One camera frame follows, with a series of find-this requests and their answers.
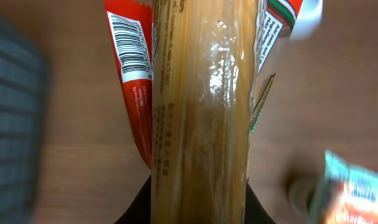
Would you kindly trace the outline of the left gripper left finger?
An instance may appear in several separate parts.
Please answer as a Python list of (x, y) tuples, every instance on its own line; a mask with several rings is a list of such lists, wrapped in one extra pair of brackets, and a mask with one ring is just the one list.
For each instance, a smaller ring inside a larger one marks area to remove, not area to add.
[(149, 176), (129, 208), (114, 224), (150, 224), (151, 180)]

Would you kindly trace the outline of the red chocolate bar wrapper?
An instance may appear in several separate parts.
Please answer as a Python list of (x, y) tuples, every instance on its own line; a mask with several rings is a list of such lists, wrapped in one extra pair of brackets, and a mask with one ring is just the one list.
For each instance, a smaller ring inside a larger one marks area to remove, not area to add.
[(132, 0), (104, 0), (116, 70), (132, 135), (152, 165), (152, 9)]

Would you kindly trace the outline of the spaghetti pack orange ends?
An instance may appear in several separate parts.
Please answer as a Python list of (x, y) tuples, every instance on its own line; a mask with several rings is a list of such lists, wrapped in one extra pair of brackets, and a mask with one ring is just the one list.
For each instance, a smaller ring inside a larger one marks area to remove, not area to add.
[(301, 6), (154, 1), (151, 223), (244, 223), (252, 132)]

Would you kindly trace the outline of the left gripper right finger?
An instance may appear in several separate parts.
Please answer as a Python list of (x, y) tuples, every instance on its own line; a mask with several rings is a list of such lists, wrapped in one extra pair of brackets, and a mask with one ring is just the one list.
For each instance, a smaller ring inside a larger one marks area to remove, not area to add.
[(249, 183), (246, 186), (244, 224), (276, 224), (264, 210)]

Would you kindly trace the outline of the teal tissue pack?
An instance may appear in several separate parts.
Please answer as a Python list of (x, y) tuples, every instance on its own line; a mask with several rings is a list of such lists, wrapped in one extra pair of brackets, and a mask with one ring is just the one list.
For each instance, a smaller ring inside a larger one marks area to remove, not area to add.
[(378, 172), (325, 151), (308, 214), (311, 224), (378, 224)]

